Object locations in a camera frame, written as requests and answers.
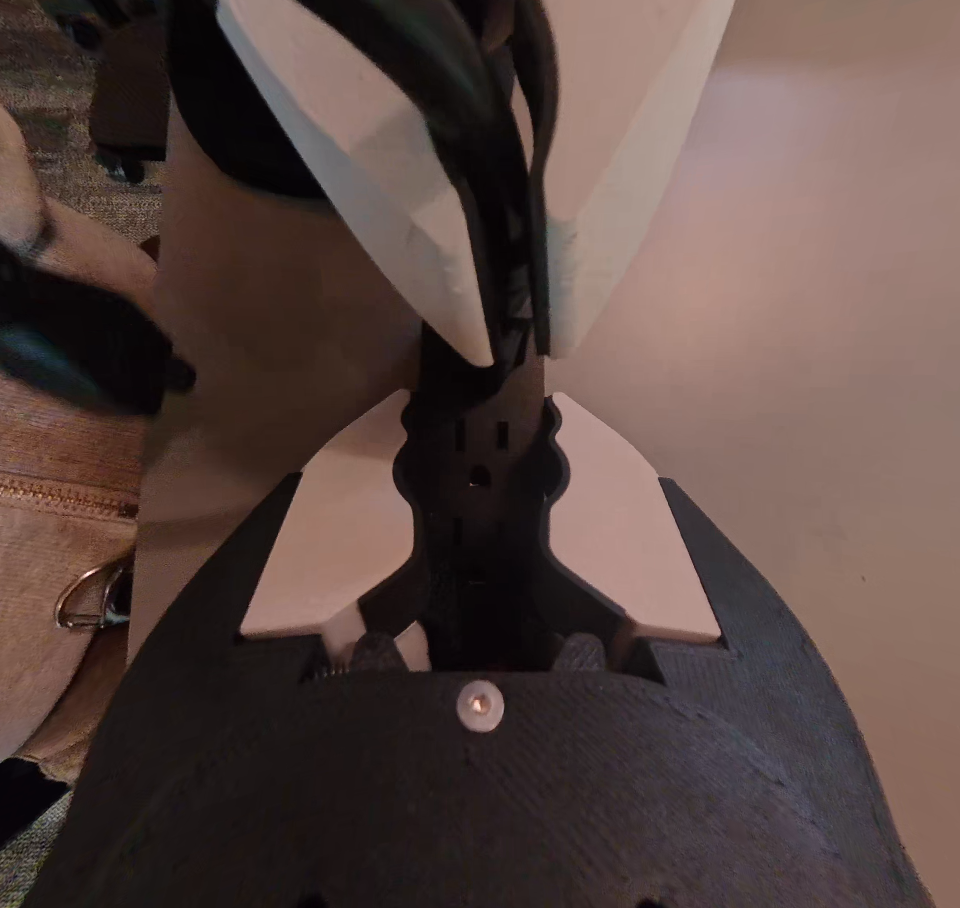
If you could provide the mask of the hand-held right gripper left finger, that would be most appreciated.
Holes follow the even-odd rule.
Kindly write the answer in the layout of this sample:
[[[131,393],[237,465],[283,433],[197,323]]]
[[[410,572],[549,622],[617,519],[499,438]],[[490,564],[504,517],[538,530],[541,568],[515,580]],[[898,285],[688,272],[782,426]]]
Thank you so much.
[[[398,390],[307,463],[247,608],[244,638],[361,638],[359,600],[414,550],[413,512],[394,482],[406,442]]]

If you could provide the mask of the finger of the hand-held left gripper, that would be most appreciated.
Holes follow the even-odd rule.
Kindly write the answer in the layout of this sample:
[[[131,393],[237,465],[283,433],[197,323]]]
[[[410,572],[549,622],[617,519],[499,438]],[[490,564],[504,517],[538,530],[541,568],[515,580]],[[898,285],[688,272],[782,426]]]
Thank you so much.
[[[294,0],[218,0],[216,18],[384,277],[468,363],[491,366],[468,222],[419,110],[367,56]]]
[[[542,0],[558,60],[544,174],[550,348],[570,357],[636,259],[737,0]]]

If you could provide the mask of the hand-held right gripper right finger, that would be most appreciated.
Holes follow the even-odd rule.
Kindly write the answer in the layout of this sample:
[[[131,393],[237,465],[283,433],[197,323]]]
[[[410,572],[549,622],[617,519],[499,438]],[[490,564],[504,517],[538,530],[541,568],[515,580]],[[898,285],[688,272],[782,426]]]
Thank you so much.
[[[549,510],[560,565],[614,602],[643,634],[708,645],[721,629],[652,465],[563,393],[555,441],[566,480]]]

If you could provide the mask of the black power strip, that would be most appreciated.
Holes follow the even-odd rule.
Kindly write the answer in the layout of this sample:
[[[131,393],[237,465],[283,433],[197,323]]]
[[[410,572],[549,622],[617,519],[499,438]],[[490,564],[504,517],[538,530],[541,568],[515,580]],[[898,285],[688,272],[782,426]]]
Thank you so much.
[[[423,326],[403,473],[424,524],[420,623],[438,670],[539,671],[553,646],[530,585],[545,494],[545,360],[526,330],[512,362],[477,368]]]

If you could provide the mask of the dark rolling cabinet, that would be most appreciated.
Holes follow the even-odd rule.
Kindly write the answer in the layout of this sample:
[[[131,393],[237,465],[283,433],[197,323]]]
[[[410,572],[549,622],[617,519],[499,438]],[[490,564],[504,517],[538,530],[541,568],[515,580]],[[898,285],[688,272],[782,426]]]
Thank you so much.
[[[158,14],[107,34],[88,115],[93,157],[115,182],[138,185],[166,158],[170,84]]]

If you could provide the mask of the person's zip jacket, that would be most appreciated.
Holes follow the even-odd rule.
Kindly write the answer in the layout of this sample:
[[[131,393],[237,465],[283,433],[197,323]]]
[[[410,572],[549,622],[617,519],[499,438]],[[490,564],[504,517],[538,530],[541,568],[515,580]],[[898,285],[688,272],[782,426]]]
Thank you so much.
[[[2,108],[2,247],[150,313],[156,263],[45,195]],[[134,547],[141,420],[76,409],[2,374],[1,758],[73,785],[126,670],[128,629],[68,627]]]

